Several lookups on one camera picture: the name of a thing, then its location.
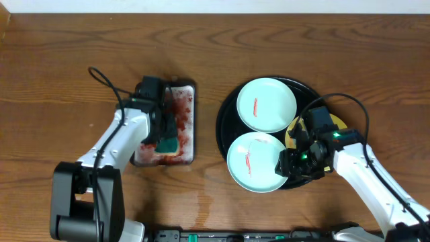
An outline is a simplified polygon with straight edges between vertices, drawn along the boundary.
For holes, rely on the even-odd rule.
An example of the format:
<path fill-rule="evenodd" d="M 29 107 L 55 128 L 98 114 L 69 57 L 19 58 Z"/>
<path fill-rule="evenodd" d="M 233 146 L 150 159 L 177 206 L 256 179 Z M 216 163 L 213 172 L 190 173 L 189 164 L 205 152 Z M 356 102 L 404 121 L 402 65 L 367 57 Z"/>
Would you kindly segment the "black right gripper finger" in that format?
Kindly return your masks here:
<path fill-rule="evenodd" d="M 282 177 L 291 177 L 297 174 L 295 164 L 297 161 L 296 149 L 284 149 L 279 152 L 275 173 Z"/>
<path fill-rule="evenodd" d="M 296 139 L 296 149 L 303 149 L 308 142 L 308 133 L 301 126 L 289 131 L 290 137 Z"/>

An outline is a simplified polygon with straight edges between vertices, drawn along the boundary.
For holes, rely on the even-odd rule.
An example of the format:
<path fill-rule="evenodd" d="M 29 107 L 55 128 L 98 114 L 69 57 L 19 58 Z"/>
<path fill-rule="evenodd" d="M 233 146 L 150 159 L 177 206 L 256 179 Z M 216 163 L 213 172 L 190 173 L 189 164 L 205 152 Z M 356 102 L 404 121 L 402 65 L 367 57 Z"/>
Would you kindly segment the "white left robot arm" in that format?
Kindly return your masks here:
<path fill-rule="evenodd" d="M 145 226 L 125 217 L 122 172 L 140 144 L 159 140 L 170 101 L 120 101 L 111 124 L 76 162 L 52 177 L 50 236 L 59 241 L 144 240 Z"/>

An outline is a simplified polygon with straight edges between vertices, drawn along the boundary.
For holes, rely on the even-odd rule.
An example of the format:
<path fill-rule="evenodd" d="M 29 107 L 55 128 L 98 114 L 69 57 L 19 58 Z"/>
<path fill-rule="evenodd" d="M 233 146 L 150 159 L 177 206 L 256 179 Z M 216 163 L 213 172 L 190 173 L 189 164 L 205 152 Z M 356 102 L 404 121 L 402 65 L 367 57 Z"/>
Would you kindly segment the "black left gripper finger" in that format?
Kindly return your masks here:
<path fill-rule="evenodd" d="M 161 138 L 163 120 L 160 114 L 152 114 L 149 122 L 148 136 L 142 141 L 143 144 L 157 143 Z"/>
<path fill-rule="evenodd" d="M 165 129 L 163 131 L 162 137 L 164 139 L 177 138 L 177 123 L 176 123 L 175 115 L 171 112 L 168 112 L 165 114 L 164 120 L 165 120 Z"/>

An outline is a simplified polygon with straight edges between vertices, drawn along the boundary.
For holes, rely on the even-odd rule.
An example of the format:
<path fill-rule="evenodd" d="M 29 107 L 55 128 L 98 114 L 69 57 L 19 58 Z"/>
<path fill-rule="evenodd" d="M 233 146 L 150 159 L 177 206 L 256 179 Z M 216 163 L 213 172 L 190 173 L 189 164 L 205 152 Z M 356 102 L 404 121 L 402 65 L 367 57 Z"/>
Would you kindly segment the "yellow plate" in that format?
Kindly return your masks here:
<path fill-rule="evenodd" d="M 344 123 L 344 121 L 342 121 L 336 115 L 330 114 L 330 117 L 333 123 L 336 124 L 340 130 L 347 128 L 347 125 Z M 287 127 L 286 134 L 285 134 L 285 146 L 287 149 L 296 149 L 296 139 L 290 137 L 289 131 L 293 129 L 295 123 L 297 122 L 297 119 L 298 117 L 294 118 L 290 123 L 290 125 Z"/>

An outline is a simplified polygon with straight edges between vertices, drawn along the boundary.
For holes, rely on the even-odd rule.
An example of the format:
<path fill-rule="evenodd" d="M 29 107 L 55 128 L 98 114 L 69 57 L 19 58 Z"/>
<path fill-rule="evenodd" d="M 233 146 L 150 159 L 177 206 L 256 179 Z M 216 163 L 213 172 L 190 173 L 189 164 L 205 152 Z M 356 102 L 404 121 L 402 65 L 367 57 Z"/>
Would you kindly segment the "mint green plate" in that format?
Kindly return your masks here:
<path fill-rule="evenodd" d="M 275 173 L 281 141 L 263 132 L 248 132 L 236 138 L 228 149 L 226 163 L 233 180 L 244 189 L 268 193 L 282 187 L 287 177 Z"/>
<path fill-rule="evenodd" d="M 279 132 L 296 117 L 297 101 L 292 90 L 281 81 L 262 77 L 239 91 L 236 109 L 240 119 L 252 130 Z"/>

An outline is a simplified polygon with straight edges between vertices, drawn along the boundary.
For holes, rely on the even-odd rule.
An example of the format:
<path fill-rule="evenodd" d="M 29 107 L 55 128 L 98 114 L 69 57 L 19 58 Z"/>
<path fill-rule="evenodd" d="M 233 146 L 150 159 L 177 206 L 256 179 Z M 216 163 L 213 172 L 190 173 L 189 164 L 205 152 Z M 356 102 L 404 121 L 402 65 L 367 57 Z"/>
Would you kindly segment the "green scrubbing sponge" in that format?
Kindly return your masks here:
<path fill-rule="evenodd" d="M 175 155 L 179 151 L 179 140 L 177 137 L 160 140 L 155 147 L 156 154 Z"/>

